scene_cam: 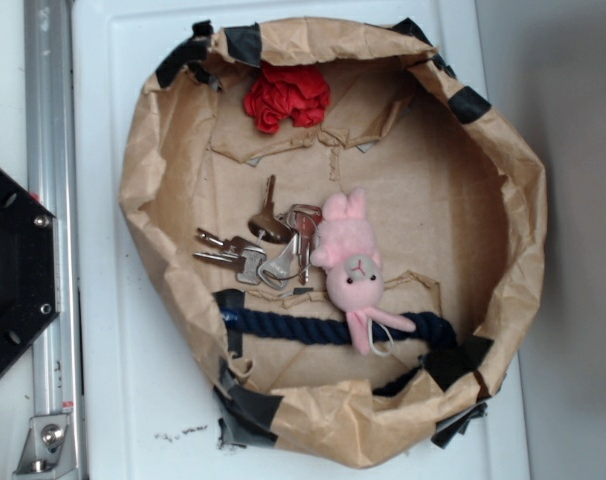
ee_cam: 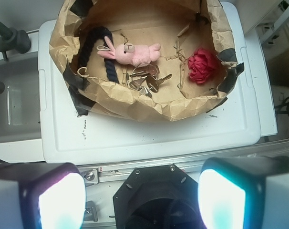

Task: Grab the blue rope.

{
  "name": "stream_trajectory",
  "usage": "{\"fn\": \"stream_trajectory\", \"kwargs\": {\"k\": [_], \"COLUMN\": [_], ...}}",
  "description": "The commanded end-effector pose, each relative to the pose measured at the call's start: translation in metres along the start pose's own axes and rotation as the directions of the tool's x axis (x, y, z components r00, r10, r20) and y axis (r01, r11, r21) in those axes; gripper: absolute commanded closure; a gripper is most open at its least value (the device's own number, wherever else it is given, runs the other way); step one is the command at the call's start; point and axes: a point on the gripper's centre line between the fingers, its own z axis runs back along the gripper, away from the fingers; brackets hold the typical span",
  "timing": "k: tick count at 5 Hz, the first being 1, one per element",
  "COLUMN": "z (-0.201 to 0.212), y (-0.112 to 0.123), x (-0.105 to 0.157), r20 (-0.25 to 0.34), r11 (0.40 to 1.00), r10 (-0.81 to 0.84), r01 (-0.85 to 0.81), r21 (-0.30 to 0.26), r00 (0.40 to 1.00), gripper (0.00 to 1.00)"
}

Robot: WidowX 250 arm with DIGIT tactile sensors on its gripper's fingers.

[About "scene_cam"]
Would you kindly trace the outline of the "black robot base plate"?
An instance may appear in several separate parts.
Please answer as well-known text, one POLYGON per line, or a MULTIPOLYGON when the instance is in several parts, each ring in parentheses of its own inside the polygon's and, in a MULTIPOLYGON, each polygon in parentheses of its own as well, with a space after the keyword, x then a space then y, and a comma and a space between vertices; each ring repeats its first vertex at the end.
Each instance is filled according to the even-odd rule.
POLYGON ((55 217, 0 169, 0 379, 58 315, 55 217))

